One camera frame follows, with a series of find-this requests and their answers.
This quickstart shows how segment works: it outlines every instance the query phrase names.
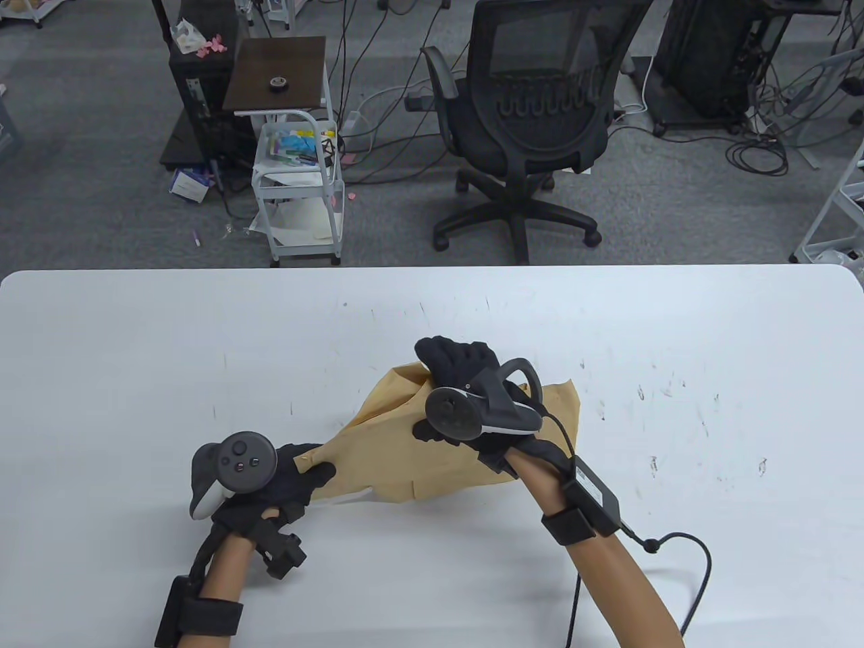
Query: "crumpled paper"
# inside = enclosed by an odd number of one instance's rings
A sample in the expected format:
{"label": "crumpled paper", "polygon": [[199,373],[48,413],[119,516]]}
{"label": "crumpled paper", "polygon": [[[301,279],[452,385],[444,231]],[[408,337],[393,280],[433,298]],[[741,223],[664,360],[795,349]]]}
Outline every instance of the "crumpled paper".
{"label": "crumpled paper", "polygon": [[[480,463],[467,446],[414,438],[411,428],[425,417],[432,389],[429,371],[419,362],[390,369],[345,428],[319,448],[295,457],[301,473],[322,461],[336,466],[335,477],[315,491],[314,499],[371,488],[377,500],[405,502],[511,481],[510,475]],[[543,404],[561,419],[575,447],[580,404],[572,381],[544,386]],[[537,437],[567,452],[561,431],[549,419]]]}

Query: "white table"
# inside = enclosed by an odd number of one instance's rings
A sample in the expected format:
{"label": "white table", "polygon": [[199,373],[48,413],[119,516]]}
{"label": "white table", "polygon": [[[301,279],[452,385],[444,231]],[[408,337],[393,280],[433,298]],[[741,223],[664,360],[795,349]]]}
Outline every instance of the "white table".
{"label": "white table", "polygon": [[[572,378],[580,454],[630,525],[708,543],[688,646],[860,646],[862,322],[833,266],[15,274],[0,644],[152,645],[207,531],[193,451],[239,429],[324,441],[447,334]],[[296,531],[309,559],[285,582],[256,562],[236,646],[562,645],[574,570],[519,484],[323,506]],[[701,551],[636,555],[681,619]],[[614,645],[587,598],[575,645]]]}

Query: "tape roll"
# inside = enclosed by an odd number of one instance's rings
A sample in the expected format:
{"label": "tape roll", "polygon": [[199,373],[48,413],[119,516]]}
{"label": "tape roll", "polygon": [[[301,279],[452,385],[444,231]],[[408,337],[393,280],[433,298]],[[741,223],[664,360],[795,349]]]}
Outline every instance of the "tape roll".
{"label": "tape roll", "polygon": [[288,80],[285,77],[273,77],[270,79],[271,92],[285,92],[288,90]]}

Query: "chair base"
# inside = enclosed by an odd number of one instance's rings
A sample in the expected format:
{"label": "chair base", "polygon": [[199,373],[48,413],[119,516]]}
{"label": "chair base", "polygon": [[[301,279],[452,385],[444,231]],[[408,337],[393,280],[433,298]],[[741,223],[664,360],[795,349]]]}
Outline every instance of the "chair base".
{"label": "chair base", "polygon": [[461,168],[456,172],[456,191],[466,192],[468,185],[478,188],[492,202],[473,206],[435,224],[432,245],[439,252],[450,246],[451,233],[492,220],[503,220],[510,227],[516,263],[519,265],[528,265],[530,262],[526,220],[545,220],[578,227],[585,231],[582,241],[588,247],[596,247],[603,240],[597,232],[597,221],[590,216],[531,198],[538,189],[552,189],[555,186],[552,174],[530,176],[525,186],[521,187],[520,191],[514,192],[512,187],[501,185],[488,175],[483,175],[474,169]]}

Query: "forearm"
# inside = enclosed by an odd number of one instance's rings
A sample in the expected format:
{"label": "forearm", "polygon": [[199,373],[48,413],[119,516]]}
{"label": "forearm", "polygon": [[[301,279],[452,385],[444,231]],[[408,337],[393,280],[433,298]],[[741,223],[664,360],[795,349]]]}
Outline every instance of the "forearm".
{"label": "forearm", "polygon": [[[230,535],[213,555],[199,597],[238,602],[254,554],[255,545],[252,542]],[[231,637],[186,634],[180,639],[177,648],[228,648],[230,643]]]}
{"label": "forearm", "polygon": [[[543,514],[567,507],[551,466],[515,449],[506,458]],[[621,648],[683,647],[669,610],[616,536],[597,536],[566,549]]]}

